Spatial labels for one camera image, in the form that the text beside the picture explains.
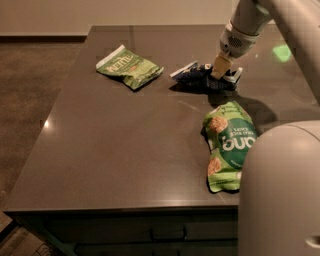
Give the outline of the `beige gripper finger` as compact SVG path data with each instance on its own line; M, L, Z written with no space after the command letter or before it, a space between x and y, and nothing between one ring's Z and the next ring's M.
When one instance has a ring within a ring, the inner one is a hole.
M217 80L221 79L233 63L233 57L230 57L228 53L220 52L215 58L211 75Z

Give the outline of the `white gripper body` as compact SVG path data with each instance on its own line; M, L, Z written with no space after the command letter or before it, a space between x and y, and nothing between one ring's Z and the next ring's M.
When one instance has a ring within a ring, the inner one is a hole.
M239 58L256 44L259 35L259 27L256 25L241 27L229 21L220 37L221 52L227 58Z

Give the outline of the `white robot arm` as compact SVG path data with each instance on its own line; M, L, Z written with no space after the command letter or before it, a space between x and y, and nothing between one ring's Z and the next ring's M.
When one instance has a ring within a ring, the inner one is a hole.
M239 0L220 39L220 78L273 20L320 96L317 0ZM320 256L320 121L281 125L247 153L238 206L238 256Z

